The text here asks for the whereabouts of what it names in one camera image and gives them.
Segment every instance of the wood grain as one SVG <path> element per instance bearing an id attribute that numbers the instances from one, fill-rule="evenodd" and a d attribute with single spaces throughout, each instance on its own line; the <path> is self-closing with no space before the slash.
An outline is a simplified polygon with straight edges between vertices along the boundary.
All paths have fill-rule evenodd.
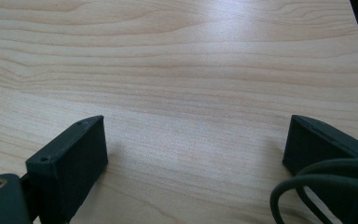
<path id="1" fill-rule="evenodd" d="M 272 223 L 292 114 L 358 138 L 350 2 L 0 0 L 0 174 L 99 114 L 110 163 L 72 223 Z"/>

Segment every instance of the light wood surface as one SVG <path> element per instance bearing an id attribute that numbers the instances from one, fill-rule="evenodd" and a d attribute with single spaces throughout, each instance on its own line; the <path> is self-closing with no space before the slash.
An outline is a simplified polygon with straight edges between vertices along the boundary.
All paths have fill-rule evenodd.
<path id="1" fill-rule="evenodd" d="M 0 0 L 0 174 L 100 114 L 110 163 L 72 223 L 272 223 L 292 114 L 358 138 L 351 4 Z"/>

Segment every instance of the wooden table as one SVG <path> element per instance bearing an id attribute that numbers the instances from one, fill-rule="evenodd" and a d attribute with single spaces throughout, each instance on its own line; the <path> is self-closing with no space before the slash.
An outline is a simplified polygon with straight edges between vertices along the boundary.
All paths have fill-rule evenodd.
<path id="1" fill-rule="evenodd" d="M 358 138 L 350 2 L 0 0 L 0 174 L 100 114 L 110 163 L 71 223 L 272 223 L 292 114 Z"/>

